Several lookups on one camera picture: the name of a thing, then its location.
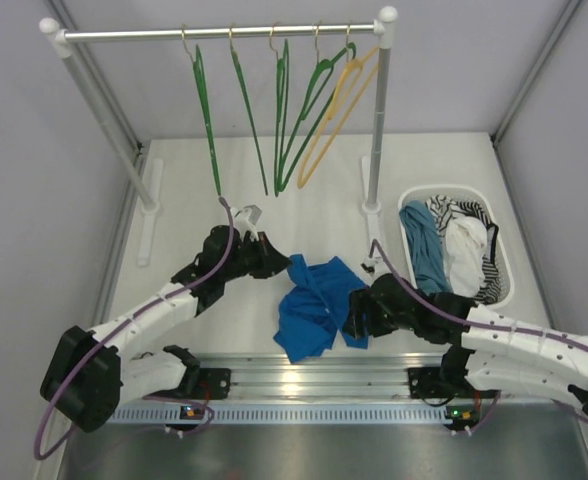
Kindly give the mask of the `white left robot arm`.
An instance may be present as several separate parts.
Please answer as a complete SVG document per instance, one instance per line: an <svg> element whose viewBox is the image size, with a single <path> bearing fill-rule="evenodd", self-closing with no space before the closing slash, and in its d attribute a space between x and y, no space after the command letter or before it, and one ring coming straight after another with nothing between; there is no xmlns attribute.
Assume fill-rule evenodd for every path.
<svg viewBox="0 0 588 480"><path fill-rule="evenodd" d="M178 345L151 354L145 354L145 347L212 307L227 283L245 276L269 279L290 264L263 231L213 227L194 260L141 305L89 330L66 330L41 384L41 396L85 433L103 426L132 401L149 396L196 398L200 361Z"/></svg>

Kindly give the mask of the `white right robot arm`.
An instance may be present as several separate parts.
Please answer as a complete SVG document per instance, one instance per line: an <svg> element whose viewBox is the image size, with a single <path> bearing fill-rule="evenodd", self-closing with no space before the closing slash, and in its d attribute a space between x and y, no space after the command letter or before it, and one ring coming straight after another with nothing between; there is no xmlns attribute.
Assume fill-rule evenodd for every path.
<svg viewBox="0 0 588 480"><path fill-rule="evenodd" d="M588 336L511 319L454 293L425 294L390 273L349 294L343 330L354 338L407 330L447 346L439 375L452 396L540 397L588 418Z"/></svg>

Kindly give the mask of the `blue tank top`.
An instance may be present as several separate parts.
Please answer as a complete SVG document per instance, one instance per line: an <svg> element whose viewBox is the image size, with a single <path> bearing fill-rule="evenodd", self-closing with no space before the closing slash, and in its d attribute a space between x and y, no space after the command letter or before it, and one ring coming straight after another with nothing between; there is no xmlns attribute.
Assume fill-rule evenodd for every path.
<svg viewBox="0 0 588 480"><path fill-rule="evenodd" d="M365 283L338 257L310 265L295 254L290 261L287 273L294 287L278 306L278 331L273 336L290 363L322 356L338 335L350 348L367 349L366 338L355 339L342 331L349 295Z"/></svg>

